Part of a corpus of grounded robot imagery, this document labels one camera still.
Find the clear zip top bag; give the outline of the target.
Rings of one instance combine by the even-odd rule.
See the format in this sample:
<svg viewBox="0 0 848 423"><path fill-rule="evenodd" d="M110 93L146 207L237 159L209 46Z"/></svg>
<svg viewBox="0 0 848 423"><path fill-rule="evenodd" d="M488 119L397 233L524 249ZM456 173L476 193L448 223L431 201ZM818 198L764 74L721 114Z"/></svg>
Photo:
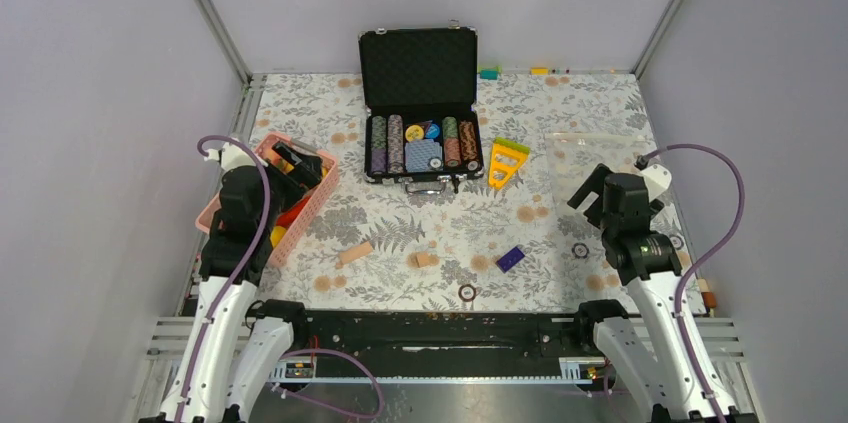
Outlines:
<svg viewBox="0 0 848 423"><path fill-rule="evenodd" d="M584 211L598 199L591 193L576 209L568 200L599 164L613 172L635 173L636 158L656 148L644 136L598 133L549 133L545 136L551 193L559 226L572 240L597 240L600 231L590 225Z"/></svg>

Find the pink plastic basket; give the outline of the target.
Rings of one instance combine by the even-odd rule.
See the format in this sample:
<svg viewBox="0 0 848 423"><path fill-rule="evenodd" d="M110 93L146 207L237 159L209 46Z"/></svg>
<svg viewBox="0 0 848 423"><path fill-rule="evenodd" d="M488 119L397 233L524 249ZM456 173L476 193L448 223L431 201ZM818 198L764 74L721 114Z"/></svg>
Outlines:
<svg viewBox="0 0 848 423"><path fill-rule="evenodd" d="M280 132L268 133L254 148L254 152L261 155L265 150L270 149L276 143L285 143L293 149L308 154L314 154L322 159L322 168L324 169L324 177L321 183L312 190L306 193L302 203L298 203L291 210L284 212L281 217L289 217L294 215L296 209L300 209L296 217L292 217L288 224L285 225L286 233L274 247L268 259L268 265L280 268L286 265L287 258L295 250L298 241L306 233L309 225L321 210L323 205L329 200L330 196L336 189L339 179L340 170L338 168L338 159L325 150L317 149L307 143L292 138L289 135Z"/></svg>

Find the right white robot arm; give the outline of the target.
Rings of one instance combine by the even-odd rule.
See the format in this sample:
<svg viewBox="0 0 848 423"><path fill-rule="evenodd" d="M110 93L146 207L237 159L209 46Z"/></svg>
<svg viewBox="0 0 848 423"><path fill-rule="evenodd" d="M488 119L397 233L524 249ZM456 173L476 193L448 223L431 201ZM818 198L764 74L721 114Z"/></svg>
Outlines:
<svg viewBox="0 0 848 423"><path fill-rule="evenodd" d="M573 339L583 353L602 353L623 380L646 422L755 422L722 383L685 295L684 268L669 236L652 229L670 187L665 167L634 173L597 165L568 200L601 232L606 261L636 304L649 341L642 343L623 305L613 299L579 305Z"/></svg>

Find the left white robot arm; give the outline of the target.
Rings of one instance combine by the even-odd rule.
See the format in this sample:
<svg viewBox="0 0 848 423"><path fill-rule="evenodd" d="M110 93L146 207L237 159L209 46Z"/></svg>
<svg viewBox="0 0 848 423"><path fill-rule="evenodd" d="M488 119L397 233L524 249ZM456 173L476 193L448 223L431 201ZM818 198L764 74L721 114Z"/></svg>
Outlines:
<svg viewBox="0 0 848 423"><path fill-rule="evenodd" d="M278 217L322 183L325 164L284 142L262 154L235 138L198 148L221 171L219 208L201 251L199 298L178 371L154 422L246 422L283 353L309 344L310 328L293 317L300 303L261 304L247 346L236 349L264 268Z"/></svg>

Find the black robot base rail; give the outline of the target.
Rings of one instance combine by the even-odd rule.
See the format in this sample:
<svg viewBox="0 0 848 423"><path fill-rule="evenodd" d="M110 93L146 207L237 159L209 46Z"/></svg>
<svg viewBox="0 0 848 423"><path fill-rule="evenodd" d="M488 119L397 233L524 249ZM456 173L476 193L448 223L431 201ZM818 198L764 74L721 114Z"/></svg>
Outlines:
<svg viewBox="0 0 848 423"><path fill-rule="evenodd" d="M293 326L282 375L295 381L593 382L608 360L581 314L308 310L267 300L249 306L258 334L265 317Z"/></svg>

